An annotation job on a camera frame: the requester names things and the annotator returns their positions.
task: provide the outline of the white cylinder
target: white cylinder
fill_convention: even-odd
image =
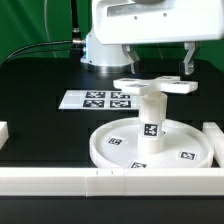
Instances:
[[[142,96],[140,101],[139,118],[147,124],[159,124],[166,119],[167,95],[152,92]]]
[[[162,123],[166,119],[167,95],[152,92],[141,97],[139,118],[142,122],[138,134],[138,151],[142,154],[159,153],[163,150]]]

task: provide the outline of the white round platform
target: white round platform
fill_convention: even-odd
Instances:
[[[199,130],[172,120],[163,123],[164,149],[156,154],[138,151],[138,118],[116,120],[98,128],[90,138],[90,156],[101,168],[210,167],[214,149]]]

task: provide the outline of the black tabletop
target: black tabletop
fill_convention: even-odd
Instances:
[[[76,59],[19,59],[0,69],[0,121],[9,140],[0,166],[94,167],[89,137],[102,124],[137,111],[58,110],[68,89],[114,90],[113,79],[179,75],[178,60],[145,61],[141,74],[97,74]],[[198,129],[224,127],[224,74],[206,61],[182,80],[199,82],[188,95],[168,95],[167,118]],[[222,197],[0,197],[1,223],[218,223]]]

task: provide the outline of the green wall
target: green wall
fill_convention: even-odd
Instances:
[[[82,36],[91,28],[91,0],[77,0]],[[16,49],[39,42],[71,40],[70,0],[0,0],[0,60]],[[138,46],[143,58],[183,58],[182,43]],[[224,72],[224,40],[202,42],[197,58],[208,60]],[[67,57],[68,53],[39,53],[38,57]]]

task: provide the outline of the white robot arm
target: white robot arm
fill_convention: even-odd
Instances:
[[[191,74],[199,41],[224,37],[224,0],[92,0],[92,16],[82,62],[101,72],[138,61],[133,44],[185,42]]]

